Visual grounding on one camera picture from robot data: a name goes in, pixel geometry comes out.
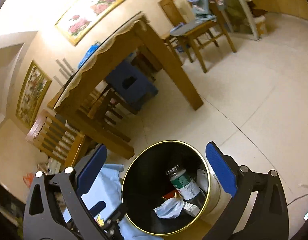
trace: flower painting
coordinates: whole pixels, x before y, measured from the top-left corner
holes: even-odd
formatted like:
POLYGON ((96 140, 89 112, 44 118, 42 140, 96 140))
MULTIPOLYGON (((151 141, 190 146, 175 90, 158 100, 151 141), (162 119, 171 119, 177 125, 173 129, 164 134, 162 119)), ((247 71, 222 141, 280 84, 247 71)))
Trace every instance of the flower painting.
POLYGON ((76 45, 103 17, 124 0, 77 0, 56 23, 56 28, 76 45))
POLYGON ((36 114, 51 82, 52 80, 33 60, 25 76, 16 109, 17 118, 29 129, 34 124, 36 114))

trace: red bag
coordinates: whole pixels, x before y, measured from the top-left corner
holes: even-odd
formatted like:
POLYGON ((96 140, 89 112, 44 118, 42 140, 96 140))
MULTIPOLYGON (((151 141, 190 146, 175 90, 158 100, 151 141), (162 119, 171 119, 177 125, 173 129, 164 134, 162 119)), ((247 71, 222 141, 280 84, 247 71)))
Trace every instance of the red bag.
POLYGON ((33 173, 28 173, 26 176, 23 176, 23 181, 26 184, 28 188, 31 187, 32 181, 34 179, 34 174, 33 173))

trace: black metal bracket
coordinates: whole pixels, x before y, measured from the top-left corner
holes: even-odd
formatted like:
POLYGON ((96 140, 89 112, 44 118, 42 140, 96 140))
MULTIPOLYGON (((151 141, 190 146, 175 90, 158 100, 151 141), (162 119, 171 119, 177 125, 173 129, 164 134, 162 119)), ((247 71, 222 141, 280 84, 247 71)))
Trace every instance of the black metal bracket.
POLYGON ((100 227, 81 197, 75 193, 73 186, 75 173, 73 168, 69 174, 65 171, 48 176, 42 173, 40 177, 34 178, 24 215, 24 239, 123 239, 118 223, 124 217, 125 206, 121 204, 112 213, 106 224, 100 227), (71 230, 65 223, 55 192, 62 193, 78 232, 71 230))
POLYGON ((213 142, 211 144, 236 176, 237 192, 203 240, 288 240, 287 203, 278 173, 275 170, 268 174, 256 173, 247 166, 238 166, 232 157, 223 155, 213 142), (245 228, 233 234, 251 193, 256 191, 256 201, 245 228))

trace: chair backrest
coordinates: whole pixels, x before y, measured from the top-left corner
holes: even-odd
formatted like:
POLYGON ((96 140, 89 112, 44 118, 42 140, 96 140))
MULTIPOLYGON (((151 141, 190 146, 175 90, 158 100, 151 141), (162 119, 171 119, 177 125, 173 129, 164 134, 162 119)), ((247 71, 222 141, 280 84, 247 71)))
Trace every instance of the chair backrest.
POLYGON ((211 10, 212 14, 214 14, 217 18, 217 23, 224 25, 225 19, 222 12, 218 9, 215 0, 209 1, 209 9, 211 10))
POLYGON ((159 4, 174 27, 179 25, 181 22, 186 23, 173 0, 161 0, 159 4))
POLYGON ((49 157, 64 164, 77 135, 76 131, 66 127, 48 111, 43 110, 38 114, 26 140, 49 157))

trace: wooden chair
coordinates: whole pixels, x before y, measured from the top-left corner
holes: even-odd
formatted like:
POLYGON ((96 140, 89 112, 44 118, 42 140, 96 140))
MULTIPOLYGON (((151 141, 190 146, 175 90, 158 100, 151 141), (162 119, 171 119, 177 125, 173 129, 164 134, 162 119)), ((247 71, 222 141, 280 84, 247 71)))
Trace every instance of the wooden chair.
POLYGON ((153 66, 149 66, 150 62, 146 59, 146 57, 140 52, 136 52, 136 57, 131 61, 131 65, 138 68, 147 78, 149 78, 152 82, 155 81, 155 78, 152 75, 153 66))
POLYGON ((123 119, 123 117, 115 110, 115 107, 118 104, 123 106, 132 114, 137 114, 137 111, 116 95, 112 89, 109 89, 105 96, 101 95, 100 98, 92 104, 88 112, 86 112, 86 109, 82 109, 82 107, 80 110, 84 111, 89 118, 99 122, 105 130, 115 134, 124 141, 129 142, 131 139, 114 127, 116 121, 109 116, 109 113, 111 113, 113 116, 123 119))
POLYGON ((74 166, 91 142, 90 138, 64 125, 46 110, 38 114, 26 140, 65 167, 74 166))
MULTIPOLYGON (((232 51, 235 53, 236 49, 235 46, 229 36, 229 34, 227 33, 226 28, 224 27, 224 18, 222 16, 222 13, 219 11, 219 9, 217 8, 217 5, 214 1, 211 1, 209 3, 210 5, 210 10, 212 11, 212 13, 216 16, 217 18, 217 22, 214 21, 205 21, 202 23, 197 23, 195 21, 192 21, 190 23, 187 24, 187 27, 189 28, 189 25, 191 25, 192 27, 190 27, 189 31, 187 31, 186 33, 182 33, 182 34, 177 34, 177 31, 181 32, 181 28, 178 29, 177 31, 175 31, 174 33, 172 33, 174 36, 177 36, 178 40, 181 42, 182 47, 186 47, 185 44, 189 43, 190 46, 192 47, 196 58, 198 59, 198 61, 200 62, 201 68, 203 70, 204 73, 207 72, 207 69, 205 67, 205 63, 204 60, 202 58, 201 53, 199 52, 200 49, 206 47, 208 44, 210 44, 211 42, 216 42, 216 39, 218 39, 219 37, 221 37, 222 35, 225 35, 228 43, 230 44, 230 47, 232 49, 232 51), (211 39, 207 42, 204 42, 203 44, 199 43, 199 46, 197 46, 197 44, 195 43, 194 40, 196 40, 197 37, 203 35, 204 33, 206 33, 210 28, 219 25, 219 27, 221 28, 222 32, 220 34, 218 34, 216 37, 211 35, 211 39)), ((190 58, 190 61, 193 62, 193 60, 191 59, 190 54, 188 53, 188 57, 190 58)))
POLYGON ((157 57, 155 57, 155 55, 150 52, 150 50, 146 46, 142 45, 138 47, 138 51, 141 52, 144 57, 146 57, 146 59, 151 63, 155 71, 158 72, 163 68, 157 57))
MULTIPOLYGON (((172 25, 174 27, 176 27, 177 25, 179 25, 182 22, 186 23, 184 18, 181 15, 181 13, 177 9, 176 5, 174 4, 173 0, 161 0, 159 2, 159 4, 160 4, 162 10, 164 11, 166 17, 169 19, 169 21, 172 23, 172 25)), ((205 33, 209 34, 210 39, 214 38, 214 36, 212 35, 212 33, 211 33, 211 31, 209 29, 207 29, 205 33)), ((171 36, 169 33, 164 35, 164 36, 162 36, 161 38, 164 40, 165 44, 171 49, 172 54, 175 57, 177 57, 178 60, 180 60, 178 55, 177 55, 177 53, 176 53, 176 51, 175 51, 175 47, 172 46, 172 43, 174 41, 178 40, 178 42, 182 46, 183 50, 185 51, 186 55, 188 56, 190 62, 193 63, 192 57, 190 55, 190 51, 189 51, 189 49, 187 47, 187 43, 185 42, 185 40, 183 40, 182 38, 178 39, 178 38, 176 38, 174 36, 171 36)), ((198 39, 198 37, 196 37, 195 40, 198 42, 198 44, 200 46, 202 45, 200 40, 198 39)), ((217 41, 214 40, 213 42, 214 42, 216 47, 219 46, 217 41)))

